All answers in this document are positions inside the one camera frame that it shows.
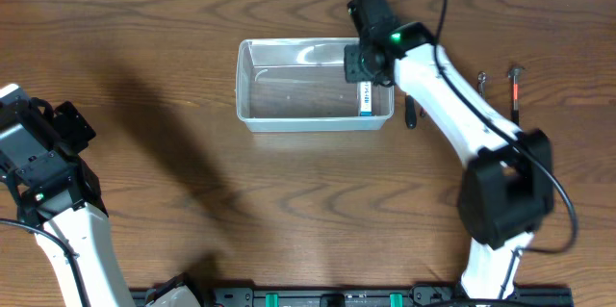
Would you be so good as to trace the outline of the silver double ended wrench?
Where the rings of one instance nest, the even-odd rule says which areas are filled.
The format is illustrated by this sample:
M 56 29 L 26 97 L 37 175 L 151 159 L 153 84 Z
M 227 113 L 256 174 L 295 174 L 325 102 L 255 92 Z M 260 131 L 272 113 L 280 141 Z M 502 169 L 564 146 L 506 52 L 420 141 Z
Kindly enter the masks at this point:
M 481 71 L 477 74 L 477 91 L 481 97 L 485 96 L 485 84 L 487 82 L 487 73 Z

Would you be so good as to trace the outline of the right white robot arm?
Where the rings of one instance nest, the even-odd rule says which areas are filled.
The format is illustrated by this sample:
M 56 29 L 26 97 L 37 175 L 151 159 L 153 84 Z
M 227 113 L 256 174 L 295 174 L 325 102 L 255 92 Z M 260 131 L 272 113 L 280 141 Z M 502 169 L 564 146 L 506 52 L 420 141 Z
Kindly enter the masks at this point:
M 430 115 L 464 169 L 457 210 L 470 234 L 464 294 L 505 299 L 521 256 L 552 212 L 547 136 L 524 132 L 494 110 L 460 75 L 420 22 L 403 24 L 387 0 L 351 0 L 359 40 L 344 49 L 349 83 L 396 86 Z

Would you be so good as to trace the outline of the white blue small box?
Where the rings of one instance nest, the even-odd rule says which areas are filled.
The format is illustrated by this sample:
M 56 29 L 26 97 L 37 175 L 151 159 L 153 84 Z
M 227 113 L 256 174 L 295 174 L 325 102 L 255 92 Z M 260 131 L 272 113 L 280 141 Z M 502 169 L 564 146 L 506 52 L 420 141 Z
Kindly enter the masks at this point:
M 361 82 L 358 88 L 359 115 L 372 116 L 372 84 Z

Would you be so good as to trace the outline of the black orange hammer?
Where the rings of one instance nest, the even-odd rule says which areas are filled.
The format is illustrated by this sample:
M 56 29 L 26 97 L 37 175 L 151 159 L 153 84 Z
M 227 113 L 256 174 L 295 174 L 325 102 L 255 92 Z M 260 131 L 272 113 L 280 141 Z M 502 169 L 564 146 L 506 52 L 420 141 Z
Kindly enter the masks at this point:
M 511 120 L 518 125 L 520 121 L 519 79 L 525 69 L 520 65 L 512 66 L 507 77 L 511 83 Z

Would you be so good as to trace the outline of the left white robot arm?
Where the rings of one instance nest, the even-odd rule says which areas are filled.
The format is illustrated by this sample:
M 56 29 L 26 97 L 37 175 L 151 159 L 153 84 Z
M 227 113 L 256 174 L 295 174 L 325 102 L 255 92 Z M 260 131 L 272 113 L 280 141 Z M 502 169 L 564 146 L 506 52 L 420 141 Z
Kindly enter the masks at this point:
M 34 234 L 68 306 L 132 306 L 97 176 L 80 157 L 95 132 L 70 102 L 1 89 L 1 181 L 11 224 Z

